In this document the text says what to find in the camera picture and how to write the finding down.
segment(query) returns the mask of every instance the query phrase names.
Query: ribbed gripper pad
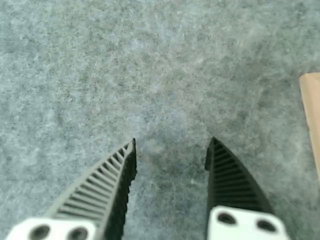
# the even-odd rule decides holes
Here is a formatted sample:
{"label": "ribbed gripper pad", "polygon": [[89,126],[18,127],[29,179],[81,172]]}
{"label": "ribbed gripper pad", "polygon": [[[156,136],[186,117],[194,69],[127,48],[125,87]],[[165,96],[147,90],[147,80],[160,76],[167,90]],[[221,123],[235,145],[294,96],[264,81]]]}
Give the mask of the ribbed gripper pad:
{"label": "ribbed gripper pad", "polygon": [[47,214],[54,219],[90,220],[98,228],[96,239],[119,240],[126,219],[129,186],[136,173],[133,139],[88,169]]}
{"label": "ribbed gripper pad", "polygon": [[215,206],[228,206],[273,213],[265,195],[246,167],[219,140],[207,149],[205,169],[210,171],[207,213]]}

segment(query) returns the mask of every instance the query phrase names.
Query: wooden block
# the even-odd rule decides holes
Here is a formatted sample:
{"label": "wooden block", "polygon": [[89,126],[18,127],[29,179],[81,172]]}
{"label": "wooden block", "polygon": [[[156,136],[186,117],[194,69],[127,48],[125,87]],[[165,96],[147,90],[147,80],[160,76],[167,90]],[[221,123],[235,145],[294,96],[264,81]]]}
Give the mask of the wooden block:
{"label": "wooden block", "polygon": [[300,77],[299,82],[316,170],[320,180],[320,72],[304,74]]}

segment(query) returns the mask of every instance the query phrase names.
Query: gray carpet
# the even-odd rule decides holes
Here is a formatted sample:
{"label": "gray carpet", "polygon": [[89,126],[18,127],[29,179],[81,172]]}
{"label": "gray carpet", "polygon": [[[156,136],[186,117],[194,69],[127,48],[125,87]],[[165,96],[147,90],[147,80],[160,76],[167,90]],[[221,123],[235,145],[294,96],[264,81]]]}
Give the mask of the gray carpet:
{"label": "gray carpet", "polygon": [[212,136],[319,239],[298,84],[319,39],[319,0],[0,0],[0,239],[132,137],[123,239],[203,239]]}

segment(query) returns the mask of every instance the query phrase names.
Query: black rubber ridge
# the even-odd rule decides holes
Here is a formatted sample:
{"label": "black rubber ridge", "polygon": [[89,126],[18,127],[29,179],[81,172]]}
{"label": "black rubber ridge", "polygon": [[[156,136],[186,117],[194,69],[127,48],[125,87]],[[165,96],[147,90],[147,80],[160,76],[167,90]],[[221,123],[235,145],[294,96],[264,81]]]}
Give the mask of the black rubber ridge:
{"label": "black rubber ridge", "polygon": [[216,206],[274,213],[246,167],[215,137],[207,149],[205,169],[209,171],[207,221]]}

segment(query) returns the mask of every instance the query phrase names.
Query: screw hole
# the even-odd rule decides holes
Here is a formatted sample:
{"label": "screw hole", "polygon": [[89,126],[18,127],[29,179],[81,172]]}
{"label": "screw hole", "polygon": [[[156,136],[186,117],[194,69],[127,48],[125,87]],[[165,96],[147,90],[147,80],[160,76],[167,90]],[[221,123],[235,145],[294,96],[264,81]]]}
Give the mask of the screw hole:
{"label": "screw hole", "polygon": [[72,230],[68,235],[68,240],[86,240],[88,231],[84,227],[78,227]]}
{"label": "screw hole", "polygon": [[275,232],[276,231],[275,226],[266,220],[259,220],[257,225],[258,225],[258,228],[263,229],[268,232]]}
{"label": "screw hole", "polygon": [[50,232],[50,227],[48,225],[40,225],[32,230],[30,234],[31,240],[42,240],[45,239]]}
{"label": "screw hole", "polygon": [[220,213],[218,216],[218,220],[225,224],[230,224],[230,225],[236,224],[235,218],[228,213]]}

